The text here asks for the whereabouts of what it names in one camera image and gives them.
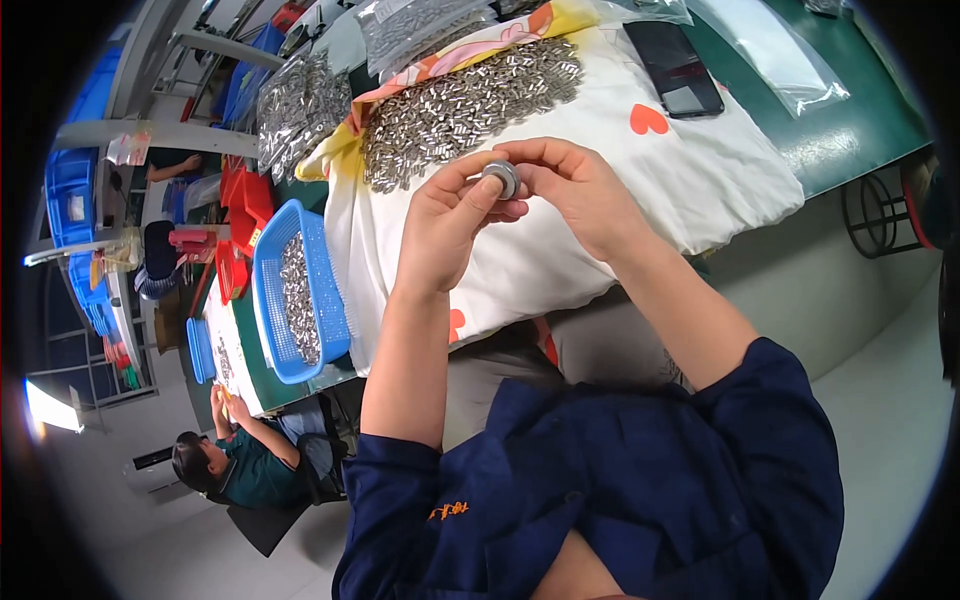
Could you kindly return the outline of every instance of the fluorescent light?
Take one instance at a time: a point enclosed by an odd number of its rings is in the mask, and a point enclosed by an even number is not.
[[[30,381],[25,380],[24,383],[27,388],[30,414],[33,415],[35,420],[70,429],[77,433],[84,430],[84,426],[80,425],[76,409],[50,396]]]

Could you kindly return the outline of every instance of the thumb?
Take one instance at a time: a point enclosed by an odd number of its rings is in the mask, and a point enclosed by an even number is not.
[[[502,191],[503,181],[500,178],[493,175],[482,178],[453,209],[451,221],[454,222],[454,227],[464,235],[472,235],[483,223]]]
[[[540,196],[557,208],[561,208],[566,201],[568,192],[566,187],[571,184],[552,170],[538,164],[521,162],[516,166],[520,180],[527,184],[527,189],[534,196]]]

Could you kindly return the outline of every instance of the phone screen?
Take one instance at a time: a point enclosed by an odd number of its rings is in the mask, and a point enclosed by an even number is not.
[[[723,100],[684,30],[673,23],[624,23],[670,116],[720,114]]]

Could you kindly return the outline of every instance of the orange heart pattern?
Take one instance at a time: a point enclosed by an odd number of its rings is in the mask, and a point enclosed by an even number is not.
[[[644,135],[652,130],[654,133],[664,134],[670,131],[670,124],[666,117],[644,105],[634,105],[630,111],[630,129],[637,135]]]
[[[460,340],[460,334],[457,333],[457,328],[462,327],[467,324],[467,318],[464,317],[463,311],[459,308],[454,308],[450,311],[450,337],[448,344],[453,344]]]

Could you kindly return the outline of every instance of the hand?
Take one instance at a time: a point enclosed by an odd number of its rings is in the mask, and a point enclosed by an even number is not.
[[[183,170],[184,170],[184,171],[193,171],[193,170],[199,169],[199,168],[200,168],[200,165],[201,165],[203,162],[204,162],[204,160],[200,157],[200,155],[193,155],[193,156],[191,156],[190,158],[188,158],[187,160],[185,160],[185,161],[181,164],[181,166],[183,167]]]
[[[509,155],[530,193],[556,206],[597,260],[610,262],[651,232],[626,186],[593,150],[555,137],[504,142],[493,149]]]
[[[488,176],[469,180],[504,152],[479,152],[447,164],[414,192],[403,225],[395,290],[429,295],[452,290],[467,270],[473,239],[490,223],[512,223],[525,215],[526,185],[499,201],[503,182]]]
[[[227,410],[233,416],[234,419],[241,425],[248,422],[252,417],[250,416],[250,409],[247,408],[247,402],[240,396],[226,396],[224,397],[224,404],[227,406]]]
[[[220,386],[215,385],[210,388],[210,410],[213,414],[222,413],[224,410],[224,397],[220,394]]]

